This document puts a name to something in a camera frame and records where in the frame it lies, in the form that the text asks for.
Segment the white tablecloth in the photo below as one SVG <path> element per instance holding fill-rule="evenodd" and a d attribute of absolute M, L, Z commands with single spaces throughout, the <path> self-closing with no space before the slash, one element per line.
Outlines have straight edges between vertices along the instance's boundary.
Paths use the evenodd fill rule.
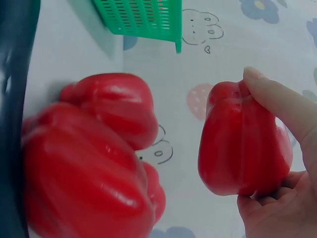
<path fill-rule="evenodd" d="M 90 0 L 42 0 L 24 116 L 53 101 L 62 85 L 123 68 L 123 37 L 101 23 Z"/>
<path fill-rule="evenodd" d="M 173 43 L 149 39 L 138 39 L 124 53 L 125 71 L 150 85 L 165 131 L 158 138 L 165 141 L 141 152 L 157 168 L 167 196 L 150 238 L 241 238 L 236 196 L 216 196 L 199 178 L 203 116 L 195 107 L 206 102 L 191 95 L 203 99 L 212 85 L 241 80 L 249 65 L 317 101 L 317 2 L 184 0 L 183 9 L 182 54 Z M 300 147 L 291 140 L 292 169 L 303 170 Z"/>

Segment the dark green object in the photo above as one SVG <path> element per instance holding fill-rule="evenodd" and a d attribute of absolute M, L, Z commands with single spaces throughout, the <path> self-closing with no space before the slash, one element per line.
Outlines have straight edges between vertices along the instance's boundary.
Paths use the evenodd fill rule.
<path fill-rule="evenodd" d="M 28 236 L 20 146 L 40 0 L 0 0 L 0 238 Z"/>

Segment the printed flower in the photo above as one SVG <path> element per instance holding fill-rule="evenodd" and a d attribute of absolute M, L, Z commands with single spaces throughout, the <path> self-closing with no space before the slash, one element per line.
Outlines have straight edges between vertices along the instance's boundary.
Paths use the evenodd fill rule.
<path fill-rule="evenodd" d="M 315 46 L 317 47 L 317 18 L 314 18 L 313 21 L 307 22 L 307 29 L 313 36 Z"/>
<path fill-rule="evenodd" d="M 171 227 L 166 232 L 154 229 L 149 238 L 196 238 L 194 233 L 185 227 Z"/>
<path fill-rule="evenodd" d="M 138 37 L 134 36 L 124 36 L 123 38 L 123 50 L 127 51 L 135 47 L 138 42 Z"/>
<path fill-rule="evenodd" d="M 315 68 L 314 70 L 314 80 L 315 80 L 315 84 L 317 85 L 317 68 Z M 303 90 L 303 96 L 312 100 L 313 102 L 317 103 L 317 96 L 314 92 L 312 92 L 311 90 Z"/>
<path fill-rule="evenodd" d="M 248 18 L 263 19 L 270 24 L 279 22 L 278 8 L 271 0 L 240 0 L 243 14 Z"/>

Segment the printed strawberry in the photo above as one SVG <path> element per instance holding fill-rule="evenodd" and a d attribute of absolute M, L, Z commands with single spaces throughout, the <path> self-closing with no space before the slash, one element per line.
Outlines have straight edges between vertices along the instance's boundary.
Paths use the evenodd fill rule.
<path fill-rule="evenodd" d="M 212 87 L 208 83 L 200 84 L 190 90 L 187 95 L 187 105 L 198 120 L 205 120 L 206 118 L 207 98 Z"/>

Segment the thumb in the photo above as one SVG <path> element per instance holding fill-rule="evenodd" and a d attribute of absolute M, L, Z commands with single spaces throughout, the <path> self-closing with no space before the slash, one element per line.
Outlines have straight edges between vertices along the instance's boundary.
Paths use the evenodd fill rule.
<path fill-rule="evenodd" d="M 280 118 L 299 141 L 317 189 L 317 105 L 254 68 L 245 68 L 243 78 L 254 99 Z"/>

